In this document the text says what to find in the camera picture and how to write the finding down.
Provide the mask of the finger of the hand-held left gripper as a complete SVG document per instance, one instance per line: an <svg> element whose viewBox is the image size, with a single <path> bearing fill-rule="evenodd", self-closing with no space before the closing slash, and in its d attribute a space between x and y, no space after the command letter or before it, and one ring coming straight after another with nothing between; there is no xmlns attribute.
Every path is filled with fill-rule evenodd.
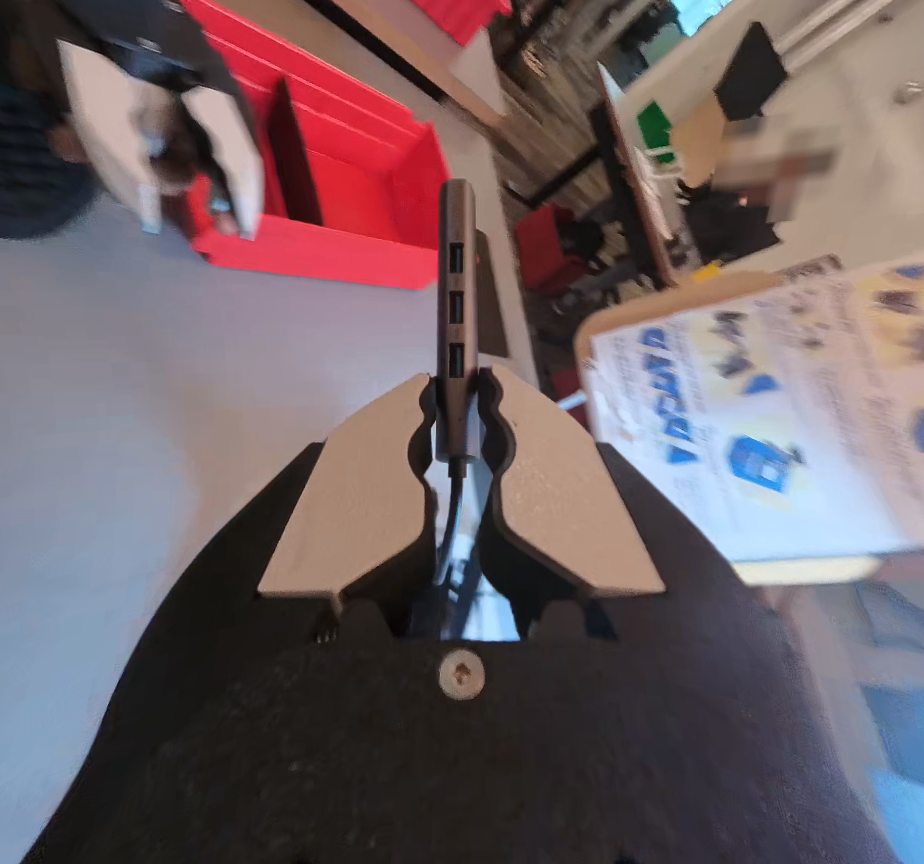
<svg viewBox="0 0 924 864"><path fill-rule="evenodd" d="M172 93L124 72L99 52L56 42L72 126L90 165L141 228L162 227L163 176L153 160L172 128Z"/></svg>
<svg viewBox="0 0 924 864"><path fill-rule="evenodd" d="M253 241L259 231L265 176L259 147L234 96L198 86L181 101L205 132L212 158L225 179L241 238Z"/></svg>

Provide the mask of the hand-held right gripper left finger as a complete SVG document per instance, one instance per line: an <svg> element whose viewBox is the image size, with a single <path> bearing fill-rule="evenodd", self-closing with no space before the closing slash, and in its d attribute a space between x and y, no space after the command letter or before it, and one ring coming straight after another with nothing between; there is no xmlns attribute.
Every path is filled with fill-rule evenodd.
<svg viewBox="0 0 924 864"><path fill-rule="evenodd" d="M258 584L262 598L358 600L409 619L435 570L433 379L419 373L331 432Z"/></svg>

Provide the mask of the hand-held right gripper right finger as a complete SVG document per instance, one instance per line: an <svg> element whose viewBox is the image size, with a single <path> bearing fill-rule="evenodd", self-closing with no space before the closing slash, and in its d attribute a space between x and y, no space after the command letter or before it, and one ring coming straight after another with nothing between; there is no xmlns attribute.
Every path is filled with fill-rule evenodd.
<svg viewBox="0 0 924 864"><path fill-rule="evenodd" d="M591 434L501 365L479 372L478 403L491 473L480 564L515 621L553 602L665 593Z"/></svg>

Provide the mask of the red plastic bin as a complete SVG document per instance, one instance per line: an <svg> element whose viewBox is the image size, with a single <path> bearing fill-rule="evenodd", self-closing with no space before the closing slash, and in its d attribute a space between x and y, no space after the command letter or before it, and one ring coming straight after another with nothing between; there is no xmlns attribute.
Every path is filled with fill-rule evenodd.
<svg viewBox="0 0 924 864"><path fill-rule="evenodd" d="M211 0L181 0L242 90L256 122L265 186L256 238L219 232L201 174L175 219L216 267L418 291L437 278L440 190L449 168L436 131L397 101ZM267 135L285 77L323 224L285 215Z"/></svg>

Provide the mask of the slim grey usb hub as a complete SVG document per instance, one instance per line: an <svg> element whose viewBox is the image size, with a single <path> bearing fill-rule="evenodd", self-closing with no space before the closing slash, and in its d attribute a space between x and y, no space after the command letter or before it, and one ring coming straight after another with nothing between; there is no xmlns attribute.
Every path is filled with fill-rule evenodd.
<svg viewBox="0 0 924 864"><path fill-rule="evenodd" d="M437 291L436 458L452 478L466 477L473 459L469 423L479 370L476 202L456 178L440 190Z"/></svg>

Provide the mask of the person's left forearm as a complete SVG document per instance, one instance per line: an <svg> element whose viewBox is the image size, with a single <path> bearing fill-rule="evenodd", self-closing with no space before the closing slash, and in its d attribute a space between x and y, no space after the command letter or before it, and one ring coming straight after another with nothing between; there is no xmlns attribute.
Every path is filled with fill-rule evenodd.
<svg viewBox="0 0 924 864"><path fill-rule="evenodd" d="M1 85L1 238L48 236L81 216L98 188L86 165L52 150L51 117L40 99Z"/></svg>

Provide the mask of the black bin divider panel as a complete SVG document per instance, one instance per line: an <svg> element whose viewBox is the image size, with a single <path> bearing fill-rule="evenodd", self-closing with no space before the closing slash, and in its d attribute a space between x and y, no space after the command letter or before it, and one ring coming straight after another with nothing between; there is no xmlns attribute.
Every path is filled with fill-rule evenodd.
<svg viewBox="0 0 924 864"><path fill-rule="evenodd" d="M321 226L323 219L317 188L284 76L274 87L266 127L286 217Z"/></svg>

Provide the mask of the red bag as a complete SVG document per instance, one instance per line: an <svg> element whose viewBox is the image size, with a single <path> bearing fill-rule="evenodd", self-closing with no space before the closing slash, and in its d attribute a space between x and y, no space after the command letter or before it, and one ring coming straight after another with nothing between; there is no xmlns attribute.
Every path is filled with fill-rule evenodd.
<svg viewBox="0 0 924 864"><path fill-rule="evenodd" d="M588 275L587 262L567 254L559 238L559 224L576 220L574 211L556 203L532 210L514 226L518 270L525 289L546 299L561 296Z"/></svg>

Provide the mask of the green plastic bin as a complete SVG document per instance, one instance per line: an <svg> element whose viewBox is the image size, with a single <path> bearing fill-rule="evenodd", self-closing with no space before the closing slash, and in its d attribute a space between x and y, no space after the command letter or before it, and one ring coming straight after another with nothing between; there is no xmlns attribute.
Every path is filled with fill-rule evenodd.
<svg viewBox="0 0 924 864"><path fill-rule="evenodd" d="M672 123L664 113L663 108L656 101L651 101L638 114L642 141L645 149L653 154L661 164L668 164L675 160L671 148Z"/></svg>

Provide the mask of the clipboard stand with black sheet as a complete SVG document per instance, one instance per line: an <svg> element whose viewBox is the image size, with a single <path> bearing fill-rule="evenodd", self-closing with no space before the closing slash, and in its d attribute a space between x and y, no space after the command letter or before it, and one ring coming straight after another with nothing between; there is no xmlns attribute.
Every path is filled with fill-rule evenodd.
<svg viewBox="0 0 924 864"><path fill-rule="evenodd" d="M787 78L764 25L751 23L718 85L671 131L685 187L695 189L711 179L726 133L760 117Z"/></svg>

